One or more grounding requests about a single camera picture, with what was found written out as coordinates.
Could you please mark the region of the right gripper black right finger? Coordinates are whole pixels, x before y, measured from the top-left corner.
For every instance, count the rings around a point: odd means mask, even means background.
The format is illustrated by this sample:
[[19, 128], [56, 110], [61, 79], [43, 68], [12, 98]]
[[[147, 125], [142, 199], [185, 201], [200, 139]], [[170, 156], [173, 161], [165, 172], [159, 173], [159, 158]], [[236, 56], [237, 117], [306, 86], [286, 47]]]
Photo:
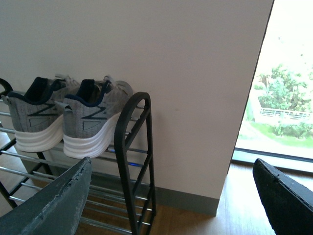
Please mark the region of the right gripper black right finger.
[[313, 192], [257, 159], [253, 177], [269, 223], [277, 235], [313, 233]]

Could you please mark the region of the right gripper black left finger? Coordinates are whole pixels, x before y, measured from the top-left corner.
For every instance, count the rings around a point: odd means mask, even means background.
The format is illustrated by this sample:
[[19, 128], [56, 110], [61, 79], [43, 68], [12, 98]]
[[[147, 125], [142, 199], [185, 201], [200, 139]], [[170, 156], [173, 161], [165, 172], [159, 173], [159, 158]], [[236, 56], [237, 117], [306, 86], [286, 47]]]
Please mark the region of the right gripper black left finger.
[[0, 218], [2, 235], [73, 235], [86, 203], [91, 159], [83, 158]]

